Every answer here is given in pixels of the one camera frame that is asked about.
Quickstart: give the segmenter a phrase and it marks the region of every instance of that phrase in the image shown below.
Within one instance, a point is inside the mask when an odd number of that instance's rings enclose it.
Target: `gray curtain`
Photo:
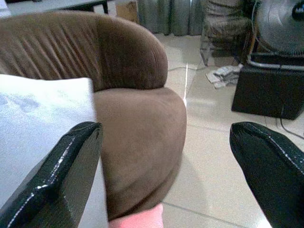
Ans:
[[[201,35],[200,0],[138,0],[139,22],[153,33]]]

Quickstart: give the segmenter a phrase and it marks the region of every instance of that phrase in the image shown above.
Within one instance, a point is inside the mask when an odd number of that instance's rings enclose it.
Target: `brown armchair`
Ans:
[[[92,79],[109,220],[159,203],[178,173],[186,133],[184,103],[163,87],[159,41],[134,23],[70,11],[0,19],[0,34],[0,74]]]

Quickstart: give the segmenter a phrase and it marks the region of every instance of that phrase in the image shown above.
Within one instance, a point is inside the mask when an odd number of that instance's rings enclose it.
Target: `floor tile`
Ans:
[[[165,84],[165,87],[170,88],[174,92],[176,92],[181,99],[184,99],[185,97],[185,85],[183,84],[178,84],[178,83],[170,83],[170,84]]]
[[[282,119],[283,126],[302,137],[304,137],[304,113],[302,113],[295,120],[287,120]],[[294,144],[296,144],[302,151],[304,151],[304,139],[301,139],[297,136],[294,136],[288,132],[286,132],[282,126],[279,118],[266,117],[266,126],[271,130],[279,132],[285,136],[287,136]]]
[[[232,56],[229,57],[210,57],[208,61],[208,66],[216,65],[216,66],[230,66],[235,65],[236,61]]]
[[[210,218],[175,206],[163,204],[165,228],[238,228],[239,226]]]
[[[172,70],[173,68],[177,68],[177,67],[184,67],[184,68],[189,67],[192,69],[198,69],[201,67],[205,67],[205,65],[202,62],[191,64],[191,63],[184,63],[181,61],[168,60],[168,70]]]
[[[194,68],[186,67],[186,68],[177,68],[175,70],[168,72],[168,77],[166,81],[166,87],[171,87],[171,85],[179,84],[183,85],[183,87],[186,89],[186,94],[188,94],[194,77],[202,77],[205,80],[205,86],[208,88],[213,88],[213,85],[208,82],[208,80],[205,77],[206,72],[210,71],[212,69],[209,67],[209,70],[201,69],[194,70]]]
[[[266,124],[264,116],[231,111],[235,86],[212,87],[205,76],[194,77],[186,98],[189,124],[224,131],[235,122]]]
[[[229,145],[229,132],[187,127],[180,173],[164,202],[244,227],[265,221]]]
[[[189,66],[197,66],[200,63],[200,36],[177,37],[173,34],[168,36],[155,34],[155,36],[165,47],[169,66],[170,62],[188,63]]]

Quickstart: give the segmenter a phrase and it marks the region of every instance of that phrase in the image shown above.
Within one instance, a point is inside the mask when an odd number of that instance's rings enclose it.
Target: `cable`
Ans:
[[[301,139],[304,139],[303,136],[300,136],[300,135],[298,135],[298,134],[296,134],[296,133],[294,133],[294,132],[291,132],[291,131],[287,130],[287,129],[283,126],[283,121],[282,121],[283,112],[284,112],[284,103],[282,102],[282,111],[281,111],[280,122],[281,122],[281,126],[283,127],[283,129],[284,129],[286,132],[288,132],[288,133],[290,133],[290,134],[293,134],[294,136],[297,136],[297,137],[299,137],[299,138],[301,138]]]
[[[203,70],[203,69],[206,69],[207,67],[221,67],[221,66],[217,66],[217,65],[209,65],[209,66],[205,66],[205,67],[202,67],[202,68],[198,68],[198,69],[194,69],[194,68],[189,68],[189,67],[186,67],[186,66],[180,66],[180,67],[175,67],[175,68],[172,68],[172,69],[169,69],[169,71],[173,71],[173,70],[177,70],[177,69],[189,69],[189,70],[195,70],[195,71],[199,71],[199,70]]]

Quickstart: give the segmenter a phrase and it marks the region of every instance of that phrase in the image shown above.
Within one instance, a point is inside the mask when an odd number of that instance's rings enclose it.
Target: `fan grille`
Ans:
[[[260,42],[281,55],[304,55],[304,21],[296,21],[293,8],[299,0],[264,0],[257,4]]]

